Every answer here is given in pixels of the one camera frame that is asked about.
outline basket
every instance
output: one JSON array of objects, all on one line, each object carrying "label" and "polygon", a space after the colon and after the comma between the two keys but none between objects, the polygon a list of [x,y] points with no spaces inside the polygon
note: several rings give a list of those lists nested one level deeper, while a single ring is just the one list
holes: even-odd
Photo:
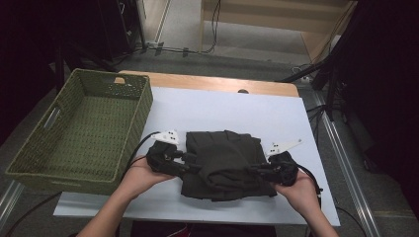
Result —
[{"label": "basket", "polygon": [[152,101],[147,76],[74,70],[6,175],[33,189],[111,194]]}]

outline white table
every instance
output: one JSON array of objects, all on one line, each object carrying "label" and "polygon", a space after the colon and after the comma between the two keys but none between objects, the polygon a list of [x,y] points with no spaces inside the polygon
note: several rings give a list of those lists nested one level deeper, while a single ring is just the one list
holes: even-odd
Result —
[{"label": "white table", "polygon": [[[143,136],[156,130],[176,129],[182,141],[178,148],[182,150],[185,150],[187,131],[229,129],[250,133],[262,139],[264,150],[272,142],[302,139],[302,144],[290,150],[290,154],[314,174],[324,189],[323,212],[332,225],[340,225],[301,98],[161,87],[153,87],[152,91],[153,105]],[[145,142],[138,153],[145,154],[152,142]],[[183,197],[181,186],[180,179],[154,186],[129,205],[124,217],[207,223],[305,224],[280,195],[212,202]],[[63,193],[54,215],[94,216],[107,198]]]}]

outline wooden desk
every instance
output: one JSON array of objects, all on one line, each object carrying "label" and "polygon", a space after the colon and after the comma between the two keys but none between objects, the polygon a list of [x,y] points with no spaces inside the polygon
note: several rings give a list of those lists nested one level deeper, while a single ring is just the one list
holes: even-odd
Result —
[{"label": "wooden desk", "polygon": [[250,94],[298,97],[294,84],[278,82],[249,81],[222,77],[190,76],[142,71],[121,71],[136,75],[148,75],[151,86],[171,87],[207,91],[238,92],[241,89]]},{"label": "wooden desk", "polygon": [[[268,149],[272,142],[301,139],[302,144],[290,150],[290,154],[314,174],[324,190],[323,212],[332,225],[340,225],[305,107],[294,85],[150,72],[122,73],[150,77],[153,105],[142,137],[156,130],[176,129],[180,137],[179,150],[186,150],[187,131],[228,129],[249,133],[261,138],[264,149]],[[238,89],[248,90],[250,94],[236,93]],[[258,92],[271,94],[257,95]],[[152,142],[145,141],[137,154],[145,154]],[[154,186],[130,203],[124,217],[206,223],[305,224],[304,219],[280,195],[212,202],[183,197],[181,187],[180,179]],[[63,193],[54,215],[91,217],[107,198]]]},{"label": "wooden desk", "polygon": [[[217,2],[202,0],[200,49],[204,21],[212,20]],[[355,1],[348,0],[222,0],[218,21],[301,32],[315,62],[327,51],[330,40],[346,29],[355,6]]]}]

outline white plastic part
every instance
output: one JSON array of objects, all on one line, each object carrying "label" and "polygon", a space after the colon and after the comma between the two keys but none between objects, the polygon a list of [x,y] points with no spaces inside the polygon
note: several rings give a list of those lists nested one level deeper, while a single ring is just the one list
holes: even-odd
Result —
[{"label": "white plastic part", "polygon": [[290,150],[291,148],[296,147],[300,144],[302,144],[301,139],[299,139],[297,141],[289,141],[289,142],[273,142],[272,146],[266,152],[266,155],[267,156],[272,156],[272,155],[281,154],[281,153],[286,152],[286,151]]},{"label": "white plastic part", "polygon": [[168,130],[168,131],[163,131],[157,134],[153,134],[151,135],[151,138],[154,138],[161,142],[179,145],[179,136],[176,130]]}]

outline gray carpet floor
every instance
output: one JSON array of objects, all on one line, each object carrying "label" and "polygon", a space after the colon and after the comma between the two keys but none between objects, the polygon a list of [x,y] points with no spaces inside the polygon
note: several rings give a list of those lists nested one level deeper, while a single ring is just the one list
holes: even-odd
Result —
[{"label": "gray carpet floor", "polygon": [[[188,54],[166,52],[156,53],[148,50],[144,53],[135,53],[127,57],[117,66],[119,70],[140,70],[150,72],[177,73],[189,75],[217,76],[260,81],[274,81],[286,78],[292,74],[294,65],[269,61],[256,61],[249,59],[228,58],[213,55]],[[308,85],[295,82],[298,92],[303,98],[307,109],[316,106],[313,99],[314,92]],[[51,91],[36,108],[15,129],[9,139],[0,147],[0,194],[3,195],[10,180],[4,177],[4,171],[33,127],[43,115],[47,106],[55,95]],[[335,124],[345,145],[352,167],[361,183],[361,188],[372,209],[381,236],[419,236],[418,220],[410,210],[404,196],[400,192],[398,183],[386,174],[372,174],[365,170],[362,152],[356,145],[350,129],[337,112]],[[319,124],[318,150],[325,169],[326,177],[336,206],[342,207],[351,213],[358,221],[358,213],[348,190],[347,182],[342,174],[341,167],[336,158],[331,141],[324,125]],[[40,192],[24,188],[13,212],[0,232],[4,236],[13,223],[27,210],[43,199],[52,195],[52,192]],[[43,205],[29,215],[16,229],[13,236],[68,236],[79,231],[88,219],[62,218],[52,216],[57,198]],[[341,236],[363,236],[360,227],[347,213],[338,211],[341,221],[337,227]],[[122,236],[129,236],[130,221],[124,220]],[[280,225],[276,226],[278,236],[304,236],[306,226]]]}]

